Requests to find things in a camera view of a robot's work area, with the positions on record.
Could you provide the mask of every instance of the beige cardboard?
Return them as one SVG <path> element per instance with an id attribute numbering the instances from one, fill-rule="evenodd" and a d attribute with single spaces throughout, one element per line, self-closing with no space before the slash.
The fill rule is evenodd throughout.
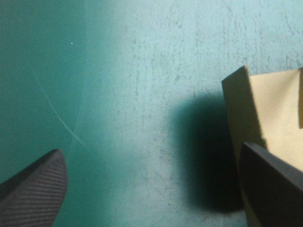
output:
<path id="1" fill-rule="evenodd" d="M 303 171 L 300 70 L 250 76 L 242 67 L 222 81 L 237 163 L 242 142 L 254 142 Z M 244 193 L 249 227 L 260 226 Z"/>

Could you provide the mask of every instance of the ribbed black surface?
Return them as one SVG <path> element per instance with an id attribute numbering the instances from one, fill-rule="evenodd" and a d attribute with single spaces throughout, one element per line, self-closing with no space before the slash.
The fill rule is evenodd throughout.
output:
<path id="1" fill-rule="evenodd" d="M 34 169 L 24 170 L 23 181 L 15 177 L 19 184 L 12 180 L 3 184 L 13 190 L 0 202 L 0 227 L 52 226 L 66 193 L 67 171 L 60 150 L 46 156 L 35 162 Z"/>

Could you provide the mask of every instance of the teal wall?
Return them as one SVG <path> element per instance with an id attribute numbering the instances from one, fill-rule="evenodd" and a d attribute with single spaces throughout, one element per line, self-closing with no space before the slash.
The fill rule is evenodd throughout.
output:
<path id="1" fill-rule="evenodd" d="M 0 1 L 0 180 L 61 148 L 56 227 L 244 227 L 221 80 L 303 65 L 300 0 Z"/>

